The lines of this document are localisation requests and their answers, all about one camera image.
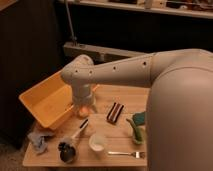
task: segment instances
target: cup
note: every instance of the cup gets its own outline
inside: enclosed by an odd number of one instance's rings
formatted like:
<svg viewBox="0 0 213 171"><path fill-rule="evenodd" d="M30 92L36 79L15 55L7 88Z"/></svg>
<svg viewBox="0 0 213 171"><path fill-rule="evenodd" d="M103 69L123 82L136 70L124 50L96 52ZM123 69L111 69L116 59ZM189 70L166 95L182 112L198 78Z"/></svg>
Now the cup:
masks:
<svg viewBox="0 0 213 171"><path fill-rule="evenodd" d="M94 152L102 152L106 148L107 138L101 133L94 133L89 139L89 146Z"/></svg>

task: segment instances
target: orange basket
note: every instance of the orange basket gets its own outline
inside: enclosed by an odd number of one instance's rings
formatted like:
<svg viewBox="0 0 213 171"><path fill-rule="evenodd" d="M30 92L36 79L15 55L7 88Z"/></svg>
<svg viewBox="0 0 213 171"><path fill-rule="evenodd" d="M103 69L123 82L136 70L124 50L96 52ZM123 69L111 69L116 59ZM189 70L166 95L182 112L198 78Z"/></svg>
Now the orange basket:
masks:
<svg viewBox="0 0 213 171"><path fill-rule="evenodd" d="M20 101L44 128L55 130L72 114L72 91L60 71L19 96Z"/></svg>

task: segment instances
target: small container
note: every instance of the small container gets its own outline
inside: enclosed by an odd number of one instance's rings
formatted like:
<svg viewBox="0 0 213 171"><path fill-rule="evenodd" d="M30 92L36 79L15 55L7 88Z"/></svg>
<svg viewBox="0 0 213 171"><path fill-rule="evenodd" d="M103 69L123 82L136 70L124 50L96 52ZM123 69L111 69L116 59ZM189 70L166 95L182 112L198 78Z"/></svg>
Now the small container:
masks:
<svg viewBox="0 0 213 171"><path fill-rule="evenodd" d="M94 133L89 139L89 146L94 152L102 152L106 148L107 138L101 133Z"/></svg>

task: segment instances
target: green sponge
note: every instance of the green sponge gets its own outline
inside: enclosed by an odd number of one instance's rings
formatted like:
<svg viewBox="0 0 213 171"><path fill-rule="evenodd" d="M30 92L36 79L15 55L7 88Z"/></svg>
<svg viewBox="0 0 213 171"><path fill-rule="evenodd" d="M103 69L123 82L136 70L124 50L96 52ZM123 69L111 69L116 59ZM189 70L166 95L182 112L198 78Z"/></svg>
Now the green sponge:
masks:
<svg viewBox="0 0 213 171"><path fill-rule="evenodd" d="M145 124L145 111L141 113L135 113L132 116L132 120L136 126L144 125Z"/></svg>

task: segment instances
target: metal fork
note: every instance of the metal fork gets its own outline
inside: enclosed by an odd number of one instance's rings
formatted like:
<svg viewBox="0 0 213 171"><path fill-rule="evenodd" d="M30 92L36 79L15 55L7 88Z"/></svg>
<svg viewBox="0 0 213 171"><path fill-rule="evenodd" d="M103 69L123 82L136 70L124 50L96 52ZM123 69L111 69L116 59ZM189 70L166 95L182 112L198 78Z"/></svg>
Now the metal fork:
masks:
<svg viewBox="0 0 213 171"><path fill-rule="evenodd" d="M108 151L109 155L128 155L128 156L133 156L137 159L140 158L145 158L145 152L141 152L141 151L136 151L136 152L132 152L132 153L125 153L125 152L117 152L117 151Z"/></svg>

